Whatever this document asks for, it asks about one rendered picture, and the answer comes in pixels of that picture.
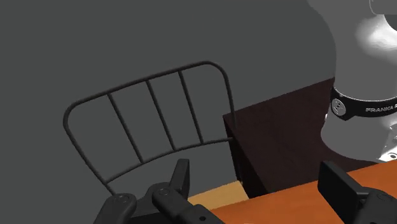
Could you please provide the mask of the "dark brown robot stand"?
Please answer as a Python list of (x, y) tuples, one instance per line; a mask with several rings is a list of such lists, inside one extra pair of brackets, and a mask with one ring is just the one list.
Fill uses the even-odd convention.
[(372, 165), (343, 157), (321, 140), (333, 82), (321, 81), (223, 116), (235, 174), (249, 198), (317, 180), (323, 160), (346, 172)]

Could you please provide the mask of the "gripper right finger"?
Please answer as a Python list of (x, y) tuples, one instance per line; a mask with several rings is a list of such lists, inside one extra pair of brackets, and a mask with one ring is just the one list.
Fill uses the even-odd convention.
[(344, 224), (397, 224), (397, 199), (361, 186), (332, 161), (319, 166), (317, 189)]

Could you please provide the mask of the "dark metal chair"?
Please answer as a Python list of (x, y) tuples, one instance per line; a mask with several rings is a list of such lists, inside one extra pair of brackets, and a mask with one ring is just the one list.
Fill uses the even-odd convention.
[[(152, 161), (158, 160), (159, 158), (166, 157), (168, 155), (171, 155), (171, 154), (179, 152), (179, 151), (185, 151), (185, 150), (189, 150), (189, 149), (192, 149), (192, 148), (197, 148), (197, 147), (206, 146), (206, 145), (210, 145), (210, 144), (218, 144), (218, 143), (225, 143), (225, 142), (231, 143), (231, 142), (234, 141), (233, 137), (226, 137), (226, 138), (223, 138), (223, 139), (215, 139), (215, 140), (206, 141), (206, 140), (204, 140), (204, 138), (202, 136), (202, 131), (200, 129), (200, 125), (198, 123), (197, 116), (195, 114), (195, 110), (194, 110), (194, 107), (193, 107), (193, 104), (192, 104), (192, 100), (191, 100), (191, 97), (190, 97), (190, 94), (189, 94), (189, 91), (188, 91), (188, 87), (186, 85), (185, 78), (184, 78), (184, 75), (183, 75), (183, 72), (185, 70), (193, 69), (193, 68), (200, 67), (200, 66), (212, 66), (212, 67), (215, 67), (221, 73), (221, 75), (223, 77), (224, 84), (225, 84), (225, 88), (226, 88), (226, 94), (227, 94), (227, 97), (228, 97), (230, 114), (232, 116), (232, 125), (233, 125), (233, 127), (236, 127), (237, 123), (236, 123), (236, 117), (235, 117), (235, 106), (234, 106), (234, 101), (233, 101), (233, 96), (232, 96), (232, 89), (231, 89), (231, 86), (230, 86), (230, 81), (229, 81), (229, 78), (228, 78), (228, 74), (226, 73), (226, 71), (219, 64), (217, 64), (215, 62), (208, 61), (208, 60), (194, 62), (194, 63), (191, 63), (191, 64), (187, 64), (185, 66), (177, 67), (177, 68), (174, 68), (174, 69), (169, 69), (169, 70), (166, 70), (166, 71), (162, 71), (162, 72), (159, 72), (159, 73), (156, 73), (156, 74), (149, 75), (147, 77), (139, 78), (138, 80), (130, 81), (128, 83), (125, 83), (125, 84), (122, 84), (122, 85), (118, 85), (117, 87), (113, 87), (113, 88), (110, 88), (108, 90), (105, 90), (105, 91), (99, 92), (97, 94), (91, 95), (91, 96), (86, 97), (84, 99), (80, 99), (80, 100), (72, 103), (70, 106), (67, 107), (67, 109), (66, 109), (66, 111), (65, 111), (65, 113), (63, 115), (63, 121), (62, 121), (63, 128), (64, 128), (66, 134), (67, 134), (69, 140), (71, 141), (71, 143), (73, 144), (73, 146), (75, 147), (76, 151), (78, 152), (78, 155), (81, 157), (81, 159), (86, 164), (86, 166), (91, 170), (91, 172), (94, 174), (94, 176), (100, 181), (100, 183), (103, 185), (103, 187), (111, 195), (116, 195), (116, 193), (117, 193), (117, 191), (115, 191), (115, 189), (111, 186), (111, 183), (113, 181), (117, 180), (118, 178), (120, 178), (120, 177), (130, 173), (131, 171), (133, 171), (133, 170), (135, 170), (135, 169), (137, 169), (139, 167), (142, 167), (142, 166), (144, 166), (144, 165), (146, 165), (146, 164), (148, 164), (148, 163), (150, 163)], [(193, 119), (193, 124), (195, 126), (195, 130), (196, 130), (196, 133), (197, 133), (198, 139), (199, 139), (198, 143), (187, 145), (187, 146), (180, 147), (180, 148), (176, 147), (175, 144), (174, 144), (174, 140), (173, 140), (173, 138), (171, 136), (171, 132), (170, 132), (170, 130), (168, 128), (167, 122), (166, 122), (166, 120), (164, 118), (164, 114), (163, 114), (163, 112), (161, 110), (161, 107), (160, 107), (160, 105), (158, 103), (157, 97), (155, 95), (154, 89), (153, 89), (152, 84), (151, 84), (151, 80), (154, 80), (154, 79), (157, 79), (157, 78), (160, 78), (160, 77), (163, 77), (163, 76), (168, 76), (168, 75), (174, 74), (174, 73), (178, 74), (178, 77), (179, 77), (179, 80), (181, 82), (181, 85), (182, 85), (182, 88), (183, 88), (183, 92), (184, 92), (184, 95), (185, 95), (185, 98), (186, 98), (186, 102), (188, 103), (190, 114), (191, 114), (192, 119)], [(168, 152), (163, 153), (163, 154), (159, 154), (159, 155), (157, 155), (155, 157), (150, 158), (149, 160), (144, 160), (143, 159), (142, 154), (139, 151), (134, 138), (132, 137), (130, 129), (128, 128), (128, 125), (126, 124), (125, 119), (124, 119), (123, 115), (121, 114), (120, 109), (119, 109), (119, 107), (118, 107), (118, 105), (117, 105), (117, 103), (116, 103), (116, 101), (115, 101), (115, 99), (113, 97), (115, 92), (118, 92), (118, 91), (120, 91), (122, 89), (129, 88), (129, 87), (131, 87), (133, 85), (138, 85), (138, 84), (141, 84), (141, 83), (145, 83), (147, 88), (148, 88), (148, 91), (150, 93), (151, 99), (152, 99), (153, 104), (154, 104), (154, 106), (156, 108), (158, 117), (159, 117), (159, 119), (160, 119), (160, 121), (162, 123), (162, 127), (163, 127), (164, 132), (165, 132), (165, 134), (167, 136), (169, 144), (170, 144), (170, 146), (172, 148), (171, 151), (168, 151)], [(92, 101), (92, 100), (96, 100), (96, 99), (101, 98), (101, 97), (107, 97), (108, 98), (108, 100), (111, 103), (111, 106), (112, 106), (112, 108), (113, 108), (113, 110), (114, 110), (114, 112), (116, 114), (116, 117), (119, 120), (120, 125), (122, 126), (122, 128), (124, 130), (124, 133), (125, 133), (127, 139), (129, 140), (129, 142), (130, 142), (130, 144), (132, 146), (132, 149), (134, 150), (134, 152), (136, 154), (136, 157), (139, 160), (138, 164), (133, 165), (132, 167), (129, 167), (128, 169), (125, 169), (124, 171), (120, 171), (120, 172), (112, 175), (108, 179), (104, 179), (102, 177), (102, 175), (100, 174), (100, 172), (91, 163), (91, 161), (89, 161), (88, 157), (85, 155), (85, 152), (82, 150), (81, 146), (77, 142), (74, 134), (72, 133), (72, 131), (71, 131), (70, 127), (69, 127), (69, 117), (70, 117), (70, 115), (71, 115), (71, 113), (72, 113), (72, 111), (74, 109), (76, 109), (78, 106), (80, 106), (82, 104), (85, 104), (85, 103), (87, 103), (89, 101)], [(208, 190), (208, 191), (206, 191), (204, 193), (199, 193), (197, 195), (194, 195), (194, 196), (188, 198), (188, 200), (190, 202), (205, 202), (205, 204), (210, 205), (211, 208), (218, 208), (218, 207), (221, 207), (221, 206), (242, 202), (242, 201), (245, 201), (247, 199), (248, 199), (248, 195), (245, 192), (245, 190), (243, 188), (243, 184), (242, 184), (241, 181), (234, 181), (232, 183), (228, 183), (228, 184), (225, 184), (223, 186), (219, 186), (219, 187), (214, 188), (212, 190)]]

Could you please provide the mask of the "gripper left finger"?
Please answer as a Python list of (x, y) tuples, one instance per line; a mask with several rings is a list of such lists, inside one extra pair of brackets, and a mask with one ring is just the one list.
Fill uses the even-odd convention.
[(169, 182), (151, 185), (137, 199), (131, 193), (117, 193), (104, 202), (94, 224), (224, 224), (201, 204), (188, 201), (190, 161), (177, 161)]

